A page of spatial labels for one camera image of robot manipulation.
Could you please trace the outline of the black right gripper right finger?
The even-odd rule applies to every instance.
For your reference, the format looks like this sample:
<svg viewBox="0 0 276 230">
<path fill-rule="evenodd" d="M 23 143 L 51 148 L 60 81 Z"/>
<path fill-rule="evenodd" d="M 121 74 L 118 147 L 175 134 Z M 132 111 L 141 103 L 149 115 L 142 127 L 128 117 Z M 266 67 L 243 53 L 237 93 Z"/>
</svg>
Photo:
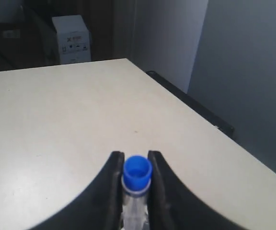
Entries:
<svg viewBox="0 0 276 230">
<path fill-rule="evenodd" d="M 150 150 L 152 178 L 148 197 L 151 230 L 243 230 L 192 193 L 159 151 Z"/>
</svg>

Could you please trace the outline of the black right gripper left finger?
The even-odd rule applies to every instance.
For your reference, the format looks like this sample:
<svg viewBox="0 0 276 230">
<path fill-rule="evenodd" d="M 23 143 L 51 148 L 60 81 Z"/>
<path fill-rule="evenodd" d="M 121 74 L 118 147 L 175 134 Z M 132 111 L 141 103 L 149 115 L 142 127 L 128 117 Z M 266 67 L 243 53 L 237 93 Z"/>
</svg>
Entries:
<svg viewBox="0 0 276 230">
<path fill-rule="evenodd" d="M 113 151 L 93 181 L 70 204 L 33 230 L 118 230 L 125 155 Z"/>
</svg>

